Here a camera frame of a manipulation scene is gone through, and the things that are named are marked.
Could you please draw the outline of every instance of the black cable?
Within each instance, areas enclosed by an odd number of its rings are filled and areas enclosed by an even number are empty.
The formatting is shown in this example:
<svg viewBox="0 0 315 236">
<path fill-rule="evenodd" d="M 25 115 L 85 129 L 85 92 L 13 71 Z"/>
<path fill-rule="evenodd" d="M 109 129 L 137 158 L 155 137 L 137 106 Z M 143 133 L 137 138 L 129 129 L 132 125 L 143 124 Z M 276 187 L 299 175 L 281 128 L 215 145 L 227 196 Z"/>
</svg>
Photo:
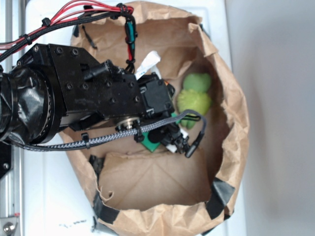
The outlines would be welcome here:
<svg viewBox="0 0 315 236">
<path fill-rule="evenodd" d="M 52 25 L 52 26 L 48 26 L 36 33 L 34 33 L 33 35 L 29 36 L 30 40 L 34 40 L 36 38 L 39 38 L 40 36 L 52 32 L 54 30 L 58 30 L 64 27 L 69 27 L 69 26 L 73 26 L 73 25 L 80 25 L 80 24 L 85 24 L 85 23 L 90 23 L 92 21 L 97 21 L 106 17 L 115 17 L 115 16 L 120 16 L 120 13 L 117 12 L 106 12 L 97 16 L 91 16 L 91 17 L 84 17 L 84 18 L 80 18 L 78 20 L 73 20 L 73 21 L 69 21 L 69 22 L 63 22 L 60 24 L 56 24 L 56 25 Z M 3 61 L 4 59 L 6 59 L 7 57 L 9 57 L 10 55 L 12 55 L 13 53 L 15 53 L 17 50 L 21 49 L 23 46 L 25 46 L 26 44 L 28 44 L 28 40 L 25 38 L 23 39 L 21 42 L 15 44 L 14 46 L 12 46 L 10 49 L 6 50 L 2 55 L 0 55 L 0 62 Z"/>
<path fill-rule="evenodd" d="M 204 133 L 205 133 L 205 129 L 206 129 L 206 125 L 207 125 L 207 120 L 204 116 L 202 116 L 200 113 L 193 111 L 193 110 L 185 110 L 182 113 L 180 113 L 178 116 L 176 117 L 170 117 L 170 118 L 165 118 L 162 120 L 159 120 L 157 122 L 154 122 L 152 124 L 146 124 L 141 126 L 141 130 L 142 132 L 149 132 L 153 129 L 157 129 L 159 127 L 165 126 L 167 124 L 170 123 L 174 123 L 179 119 L 183 119 L 185 116 L 187 116 L 188 114 L 194 114 L 197 117 L 200 117 L 201 120 L 203 121 L 203 125 L 201 128 L 201 131 L 198 135 L 197 140 L 194 141 L 194 144 L 198 143 L 197 145 L 194 145 L 195 147 L 197 147 L 199 145 L 199 142 L 201 141 Z M 119 133 L 114 133 L 114 134 L 110 134 L 110 135 L 105 135 L 105 136 L 101 136 L 98 138 L 93 138 L 93 139 L 89 139 L 89 147 L 96 147 L 98 145 L 116 140 L 116 139 L 120 139 L 120 138 L 124 138 L 124 137 L 128 137 L 131 135 L 137 135 L 138 134 L 138 130 L 136 128 L 131 129 L 131 130 L 126 130 L 123 132 L 119 132 Z M 33 150 L 33 151 L 71 151 L 71 150 L 79 150 L 79 149 L 86 149 L 86 141 L 76 141 L 73 143 L 67 143 L 67 144 L 59 144 L 59 145 L 51 145 L 51 146 L 39 146 L 39 145 L 25 145 L 25 144 L 19 144 L 16 142 L 12 142 L 12 144 L 24 148 L 26 150 Z"/>
</svg>

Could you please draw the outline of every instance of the bolt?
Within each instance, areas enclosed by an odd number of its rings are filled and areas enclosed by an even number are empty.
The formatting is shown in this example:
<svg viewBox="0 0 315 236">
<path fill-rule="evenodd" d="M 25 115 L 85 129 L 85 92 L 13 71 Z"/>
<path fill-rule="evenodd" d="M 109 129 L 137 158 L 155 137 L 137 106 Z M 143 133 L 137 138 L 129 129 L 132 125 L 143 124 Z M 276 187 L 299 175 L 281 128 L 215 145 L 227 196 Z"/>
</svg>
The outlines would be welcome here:
<svg viewBox="0 0 315 236">
<path fill-rule="evenodd" d="M 79 55 L 79 51 L 76 48 L 74 48 L 74 49 L 72 49 L 71 54 L 73 56 L 77 56 L 77 55 Z"/>
<path fill-rule="evenodd" d="M 135 102 L 140 102 L 139 96 L 136 96 L 133 100 L 134 100 Z"/>
<path fill-rule="evenodd" d="M 12 235 L 15 231 L 15 225 L 13 225 L 11 222 L 8 222 L 4 225 L 3 231 L 6 235 Z"/>
<path fill-rule="evenodd" d="M 88 90 L 88 89 L 89 89 L 89 85 L 86 84 L 86 83 L 84 83 L 84 84 L 82 84 L 82 88 L 83 88 L 84 90 Z"/>
<path fill-rule="evenodd" d="M 4 163 L 2 165 L 2 167 L 5 169 L 5 170 L 8 170 L 10 168 L 10 165 L 8 163 Z"/>
<path fill-rule="evenodd" d="M 165 107 L 166 107 L 166 109 L 170 109 L 172 107 L 172 105 L 169 102 L 166 102 Z"/>
<path fill-rule="evenodd" d="M 116 103 L 116 99 L 115 99 L 114 97 L 112 97 L 111 99 L 109 99 L 109 103 L 110 103 L 110 104 Z"/>
<path fill-rule="evenodd" d="M 110 88 L 110 87 L 112 86 L 112 82 L 106 81 L 106 82 L 105 82 L 105 86 L 106 86 L 107 88 Z"/>
<path fill-rule="evenodd" d="M 39 50 L 39 48 L 38 48 L 38 46 L 36 45 L 35 47 L 34 47 L 34 52 L 38 52 L 38 50 Z"/>
<path fill-rule="evenodd" d="M 66 88 L 67 90 L 72 90 L 72 89 L 73 89 L 72 83 L 66 83 L 65 88 Z"/>
<path fill-rule="evenodd" d="M 56 48 L 55 52 L 56 52 L 58 55 L 61 55 L 61 54 L 63 53 L 63 48 L 58 47 L 58 48 Z"/>
</svg>

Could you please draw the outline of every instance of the red wire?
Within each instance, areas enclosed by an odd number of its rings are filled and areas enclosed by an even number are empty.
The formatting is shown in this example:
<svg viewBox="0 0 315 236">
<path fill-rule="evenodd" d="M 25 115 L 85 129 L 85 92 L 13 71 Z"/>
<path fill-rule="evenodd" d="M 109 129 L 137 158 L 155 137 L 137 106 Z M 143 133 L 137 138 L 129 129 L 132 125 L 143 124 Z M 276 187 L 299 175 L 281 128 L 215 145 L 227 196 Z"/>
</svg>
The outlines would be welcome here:
<svg viewBox="0 0 315 236">
<path fill-rule="evenodd" d="M 76 11 L 70 14 L 67 14 L 59 19 L 57 19 L 58 17 L 60 17 L 62 14 L 66 13 L 68 10 L 71 10 L 72 8 L 76 7 L 76 6 L 80 6 L 80 5 L 89 5 L 89 6 L 97 6 L 97 7 L 101 7 L 101 8 L 96 8 L 96 9 L 84 9 L 84 10 L 80 10 L 80 11 Z M 84 12 L 89 12 L 89 11 L 110 11 L 110 12 L 120 12 L 121 8 L 120 7 L 116 7 L 116 6 L 109 6 L 106 5 L 102 2 L 98 2 L 96 0 L 72 0 L 70 2 L 68 2 L 66 5 L 64 5 L 51 19 L 51 25 L 54 24 L 61 24 L 61 23 L 65 23 L 65 22 L 69 22 L 69 21 L 73 21 L 73 20 L 77 20 L 77 17 L 73 17 L 67 20 L 63 20 L 66 19 L 70 16 L 76 15 L 76 14 L 80 14 L 80 13 L 84 13 Z M 131 6 L 127 6 L 127 11 L 129 14 L 133 13 L 133 7 Z M 31 33 L 29 33 L 28 35 L 31 36 L 41 30 L 43 30 L 44 28 L 46 28 L 46 26 L 42 26 L 34 31 L 32 31 Z M 7 44 L 2 44 L 0 45 L 0 50 L 7 50 L 10 49 L 14 44 L 17 44 L 19 42 L 21 42 L 22 40 L 24 40 L 23 37 L 20 37 L 19 39 L 7 43 Z M 131 50 L 130 50 L 130 46 L 128 45 L 128 54 L 129 54 L 129 60 L 132 60 L 132 55 L 131 55 Z"/>
</svg>

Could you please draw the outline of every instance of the green object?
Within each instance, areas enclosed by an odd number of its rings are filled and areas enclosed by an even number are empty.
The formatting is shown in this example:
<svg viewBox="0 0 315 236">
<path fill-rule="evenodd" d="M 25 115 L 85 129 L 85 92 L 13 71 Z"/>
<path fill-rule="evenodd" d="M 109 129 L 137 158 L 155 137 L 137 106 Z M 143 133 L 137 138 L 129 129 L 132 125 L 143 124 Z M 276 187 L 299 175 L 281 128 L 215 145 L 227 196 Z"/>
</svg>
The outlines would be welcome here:
<svg viewBox="0 0 315 236">
<path fill-rule="evenodd" d="M 177 108 L 181 113 L 184 110 L 191 109 L 205 115 L 212 103 L 207 91 L 211 85 L 209 74 L 192 73 L 185 77 L 183 90 L 177 97 Z M 195 125 L 193 120 L 182 120 L 181 125 L 191 129 Z"/>
<path fill-rule="evenodd" d="M 143 133 L 143 136 L 144 136 L 144 140 L 141 142 L 150 152 L 154 152 L 158 146 L 161 144 L 161 143 L 152 143 L 149 138 L 148 138 L 148 135 L 149 135 L 149 132 L 146 132 L 146 133 Z"/>
<path fill-rule="evenodd" d="M 211 82 L 211 77 L 207 73 L 191 73 L 185 77 L 183 88 L 184 90 L 192 89 L 197 92 L 207 92 L 210 88 Z"/>
</svg>

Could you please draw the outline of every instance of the cable tie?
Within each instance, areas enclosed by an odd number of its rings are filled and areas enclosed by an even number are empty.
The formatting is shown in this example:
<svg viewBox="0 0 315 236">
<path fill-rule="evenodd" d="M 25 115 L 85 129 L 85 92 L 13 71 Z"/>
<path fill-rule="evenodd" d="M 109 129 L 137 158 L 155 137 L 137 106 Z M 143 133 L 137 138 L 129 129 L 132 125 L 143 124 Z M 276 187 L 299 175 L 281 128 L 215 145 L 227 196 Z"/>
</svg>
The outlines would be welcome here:
<svg viewBox="0 0 315 236">
<path fill-rule="evenodd" d="M 48 27 L 48 26 L 50 26 L 50 24 L 51 24 L 51 21 L 50 21 L 50 19 L 49 18 L 44 18 L 44 19 L 42 19 L 41 20 L 42 21 L 42 26 L 46 26 L 46 27 Z"/>
<path fill-rule="evenodd" d="M 28 42 L 28 45 L 31 45 L 33 41 L 31 40 L 31 37 L 28 34 L 23 34 L 20 36 L 20 38 L 25 38 Z"/>
<path fill-rule="evenodd" d="M 135 40 L 134 41 L 128 41 L 128 39 L 126 38 L 126 44 L 133 44 L 135 42 Z"/>
<path fill-rule="evenodd" d="M 126 5 L 122 4 L 122 3 L 119 3 L 116 5 L 116 7 L 119 7 L 120 8 L 120 15 L 122 16 L 124 13 L 128 13 L 128 8 Z"/>
<path fill-rule="evenodd" d="M 132 59 L 132 60 L 126 60 L 126 63 L 127 63 L 127 64 L 134 64 L 134 63 L 135 63 L 135 61 L 136 61 L 135 59 Z"/>
<path fill-rule="evenodd" d="M 140 143 L 144 140 L 144 136 L 142 134 L 142 130 L 141 130 L 141 127 L 140 127 L 140 124 L 139 123 L 136 123 L 134 125 L 134 127 L 137 129 L 137 134 L 134 136 L 134 140 L 137 142 L 137 143 Z"/>
<path fill-rule="evenodd" d="M 89 138 L 89 134 L 88 133 L 83 133 L 81 134 L 82 140 L 85 142 L 85 146 L 87 147 L 87 149 L 90 149 L 90 138 Z"/>
</svg>

